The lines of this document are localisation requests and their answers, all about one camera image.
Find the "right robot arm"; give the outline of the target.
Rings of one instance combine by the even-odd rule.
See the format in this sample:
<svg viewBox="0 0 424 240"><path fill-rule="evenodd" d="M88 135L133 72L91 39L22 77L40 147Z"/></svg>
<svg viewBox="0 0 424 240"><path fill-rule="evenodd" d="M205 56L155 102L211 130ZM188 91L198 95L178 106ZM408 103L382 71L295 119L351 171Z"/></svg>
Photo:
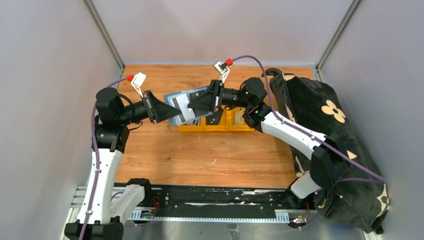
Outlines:
<svg viewBox="0 0 424 240"><path fill-rule="evenodd" d="M212 80L207 90L188 103L188 108L216 112L222 106L242 107L244 122L252 129L278 138L300 151L310 161L310 170L298 177L285 195L286 204L298 209L306 197L319 190L331 190L348 171L344 158L347 148L341 138L305 128L264 102L267 96L263 82L257 77L246 80L239 90L226 88L221 80Z"/></svg>

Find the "white card black stripe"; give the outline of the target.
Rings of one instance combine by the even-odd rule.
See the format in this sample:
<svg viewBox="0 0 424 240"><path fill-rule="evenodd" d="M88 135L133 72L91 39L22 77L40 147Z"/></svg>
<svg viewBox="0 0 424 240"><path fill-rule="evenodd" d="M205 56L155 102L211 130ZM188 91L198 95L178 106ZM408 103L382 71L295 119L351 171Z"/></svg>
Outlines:
<svg viewBox="0 0 424 240"><path fill-rule="evenodd" d="M191 121L196 117L194 110L188 107L190 100L188 95L183 93L172 99L172 103L177 109L180 109L181 114L179 115L179 121L181 124L186 123L187 121Z"/></svg>

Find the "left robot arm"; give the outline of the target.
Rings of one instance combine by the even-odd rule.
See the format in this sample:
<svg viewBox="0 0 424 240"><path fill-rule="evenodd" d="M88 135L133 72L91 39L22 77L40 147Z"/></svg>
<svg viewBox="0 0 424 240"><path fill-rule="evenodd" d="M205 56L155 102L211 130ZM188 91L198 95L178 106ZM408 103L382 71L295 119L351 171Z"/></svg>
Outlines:
<svg viewBox="0 0 424 240"><path fill-rule="evenodd" d="M119 164L129 138L130 124L148 119L160 123L181 114L181 110L157 99L150 90L138 102L124 105L128 97L106 87L96 94L91 123L92 164L86 194L75 222L67 223L64 235L70 240L121 240L124 225L137 205L153 201L150 181L133 178L113 202Z"/></svg>

